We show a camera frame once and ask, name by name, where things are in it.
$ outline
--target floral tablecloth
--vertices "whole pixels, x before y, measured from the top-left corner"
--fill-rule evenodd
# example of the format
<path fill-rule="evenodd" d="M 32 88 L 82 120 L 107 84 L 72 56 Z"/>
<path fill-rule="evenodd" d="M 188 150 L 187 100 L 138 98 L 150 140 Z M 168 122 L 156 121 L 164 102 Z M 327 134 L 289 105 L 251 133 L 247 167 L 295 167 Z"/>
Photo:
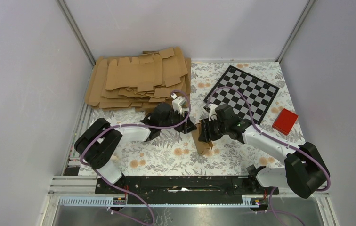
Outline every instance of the floral tablecloth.
<path fill-rule="evenodd" d="M 233 65 L 256 77 L 278 86 L 279 92 L 270 106 L 261 127 L 291 142 L 304 143 L 298 121 L 289 135 L 285 136 L 273 129 L 279 112 L 286 108 L 294 111 L 289 91 L 276 62 L 264 63 L 192 63 L 191 79 L 191 120 L 204 118 L 203 102 L 213 85 L 229 65 Z M 103 112 L 94 110 L 92 123 L 98 118 L 107 119 L 112 125 L 118 123 L 136 123 L 143 119 L 144 113 L 134 109 Z M 247 175 L 246 167 L 267 165 L 271 168 L 283 167 L 273 157 L 247 144 L 231 140 L 224 136 L 213 142 L 211 152 L 199 156 L 191 134 L 180 134 L 173 129 L 162 130 L 160 136 L 150 142 L 119 144 L 111 160 L 126 176 L 182 176 L 182 175 Z M 81 166 L 80 176 L 94 176 L 95 172 Z"/>

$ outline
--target black and white checkered board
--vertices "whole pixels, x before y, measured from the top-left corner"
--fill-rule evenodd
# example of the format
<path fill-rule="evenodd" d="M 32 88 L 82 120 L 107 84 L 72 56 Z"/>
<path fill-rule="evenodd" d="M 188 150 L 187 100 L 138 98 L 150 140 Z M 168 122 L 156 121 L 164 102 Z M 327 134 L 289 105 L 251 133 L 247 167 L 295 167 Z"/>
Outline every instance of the black and white checkered board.
<path fill-rule="evenodd" d="M 229 66 L 216 85 L 207 94 L 205 102 L 211 93 L 218 87 L 229 86 L 237 89 L 251 105 L 253 119 L 260 124 L 267 113 L 272 101 L 274 100 L 279 88 L 253 75 Z M 234 108 L 235 114 L 240 118 L 250 119 L 246 103 L 240 98 L 239 94 L 231 89 L 221 89 L 211 97 L 211 103 L 221 105 L 227 103 Z"/>

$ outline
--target white wall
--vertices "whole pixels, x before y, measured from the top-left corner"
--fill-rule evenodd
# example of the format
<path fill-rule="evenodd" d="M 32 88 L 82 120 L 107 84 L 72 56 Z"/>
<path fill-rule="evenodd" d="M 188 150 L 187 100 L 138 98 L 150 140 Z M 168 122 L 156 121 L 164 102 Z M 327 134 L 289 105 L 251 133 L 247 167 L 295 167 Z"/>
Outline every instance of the white wall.
<path fill-rule="evenodd" d="M 282 63 L 306 139 L 332 175 L 341 226 L 356 225 L 356 1 L 320 0 Z"/>
<path fill-rule="evenodd" d="M 54 0 L 0 1 L 0 225 L 36 223 L 90 70 Z"/>
<path fill-rule="evenodd" d="M 180 46 L 192 59 L 275 59 L 307 0 L 66 0 L 95 58 Z"/>

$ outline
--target cardboard stack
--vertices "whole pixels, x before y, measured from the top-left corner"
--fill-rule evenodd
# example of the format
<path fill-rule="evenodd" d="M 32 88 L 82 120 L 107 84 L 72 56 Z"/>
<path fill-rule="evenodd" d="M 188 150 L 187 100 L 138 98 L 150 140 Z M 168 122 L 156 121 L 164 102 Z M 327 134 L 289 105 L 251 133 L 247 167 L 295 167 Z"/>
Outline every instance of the cardboard stack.
<path fill-rule="evenodd" d="M 190 95 L 191 59 L 180 48 L 144 51 L 138 57 L 100 57 L 95 64 L 85 103 L 104 111 L 135 107 L 153 110 L 172 102 L 171 91 Z"/>

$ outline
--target checkerboard black border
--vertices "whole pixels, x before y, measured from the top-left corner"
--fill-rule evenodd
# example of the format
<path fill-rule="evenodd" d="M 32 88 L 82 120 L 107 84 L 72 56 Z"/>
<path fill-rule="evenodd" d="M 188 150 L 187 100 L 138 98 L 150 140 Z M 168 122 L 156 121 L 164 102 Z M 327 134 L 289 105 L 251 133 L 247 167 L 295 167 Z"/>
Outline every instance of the checkerboard black border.
<path fill-rule="evenodd" d="M 267 82 L 267 81 L 265 81 L 265 80 L 262 80 L 262 79 L 260 79 L 260 78 L 258 78 L 258 77 L 256 77 L 256 76 L 254 76 L 254 75 L 252 75 L 252 74 L 249 74 L 249 73 L 247 73 L 247 72 L 244 72 L 244 71 L 240 70 L 239 68 L 236 68 L 236 67 L 234 67 L 234 66 L 232 66 L 232 65 L 230 65 L 230 66 L 225 70 L 225 72 L 222 74 L 221 78 L 218 79 L 218 81 L 216 82 L 216 84 L 213 86 L 213 88 L 212 88 L 211 91 L 207 94 L 206 98 L 205 98 L 203 101 L 204 101 L 205 103 L 207 103 L 207 100 L 209 99 L 209 97 L 210 97 L 210 95 L 212 94 L 212 92 L 213 92 L 216 88 L 218 88 L 218 85 L 220 84 L 220 82 L 222 81 L 222 79 L 227 75 L 227 73 L 228 73 L 229 70 L 231 70 L 231 69 L 234 69 L 234 70 L 236 70 L 236 71 L 240 71 L 240 72 L 246 74 L 247 76 L 251 76 L 251 77 L 253 77 L 253 78 L 255 78 L 255 79 L 258 79 L 258 80 L 260 80 L 260 81 L 262 81 L 262 82 L 264 82 L 264 83 L 266 83 L 266 84 L 268 84 L 268 85 L 270 85 L 270 86 L 276 88 L 274 94 L 271 96 L 271 100 L 269 101 L 269 103 L 268 103 L 268 105 L 266 106 L 266 108 L 265 108 L 263 114 L 261 115 L 260 119 L 259 119 L 258 122 L 257 122 L 257 124 L 260 125 L 261 122 L 263 121 L 264 117 L 266 116 L 267 111 L 269 110 L 269 107 L 271 106 L 271 104 L 272 104 L 272 102 L 274 101 L 276 95 L 278 94 L 279 87 L 277 87 L 277 86 L 275 86 L 275 85 L 273 85 L 273 84 L 271 84 L 271 83 L 269 83 L 269 82 Z"/>

